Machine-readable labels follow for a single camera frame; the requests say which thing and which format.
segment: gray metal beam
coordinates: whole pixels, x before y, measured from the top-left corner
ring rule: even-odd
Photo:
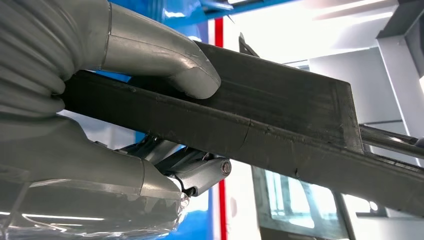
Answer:
[[[66,109],[424,216],[424,170],[363,155],[349,84],[200,47],[222,79],[209,99],[150,77],[136,87],[79,72],[66,83]]]

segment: metal channel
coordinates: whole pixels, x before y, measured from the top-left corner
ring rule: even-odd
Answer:
[[[347,83],[202,50],[222,79],[210,99],[184,97],[160,79],[135,78],[137,87],[84,71],[66,82],[61,97],[76,113],[424,216],[423,169],[358,150]]]

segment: window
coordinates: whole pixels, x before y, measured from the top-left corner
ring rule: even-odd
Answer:
[[[347,219],[328,188],[252,167],[259,225],[324,239],[348,239]]]

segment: metal rod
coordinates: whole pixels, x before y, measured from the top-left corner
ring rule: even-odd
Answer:
[[[417,138],[360,125],[362,142],[374,147],[424,159],[424,148],[414,146]]]

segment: bolt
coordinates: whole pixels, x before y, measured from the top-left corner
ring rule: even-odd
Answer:
[[[231,172],[231,163],[230,161],[226,160],[221,164],[221,173],[224,176],[228,176]]]

